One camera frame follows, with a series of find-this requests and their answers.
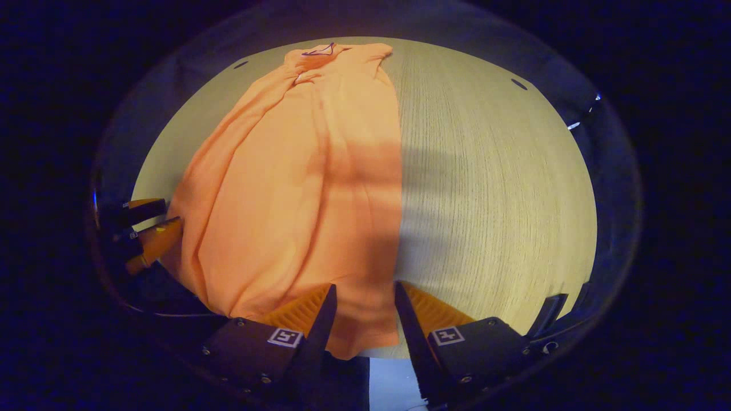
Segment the orange shirt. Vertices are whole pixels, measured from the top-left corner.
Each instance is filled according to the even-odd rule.
[[[380,67],[391,50],[290,51],[201,145],[168,211],[182,243],[162,262],[209,309],[257,320],[333,283],[335,357],[398,343],[401,131]]]

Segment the black background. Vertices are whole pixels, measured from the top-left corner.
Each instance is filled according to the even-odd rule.
[[[645,232],[601,325],[498,408],[721,409],[727,2],[608,1],[489,10],[611,98],[633,139]],[[126,91],[241,1],[4,3],[2,398],[9,409],[240,409],[145,342],[96,282],[81,216],[95,145]]]

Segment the wooden table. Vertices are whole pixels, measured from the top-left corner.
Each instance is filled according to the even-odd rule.
[[[395,278],[475,319],[526,333],[545,297],[571,310],[591,273],[596,207],[566,124],[528,81],[448,48],[403,39],[316,39],[244,57],[173,116],[137,177],[133,199],[170,200],[190,159],[256,79],[284,54],[320,44],[383,42],[401,111],[403,216]],[[155,222],[135,228],[141,229]],[[362,355],[408,358],[397,347]]]

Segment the wood grain surface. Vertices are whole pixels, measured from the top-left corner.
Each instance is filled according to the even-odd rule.
[[[581,153],[528,81],[448,48],[345,37],[244,57],[173,116],[146,157],[132,198],[169,201],[201,142],[251,83],[281,65],[287,51],[330,42],[393,46],[382,66],[401,114],[403,215],[395,278],[471,317],[500,317],[523,334],[549,295],[567,293],[561,315],[570,311],[596,247],[594,193]],[[362,355],[407,358],[403,333],[398,346]]]

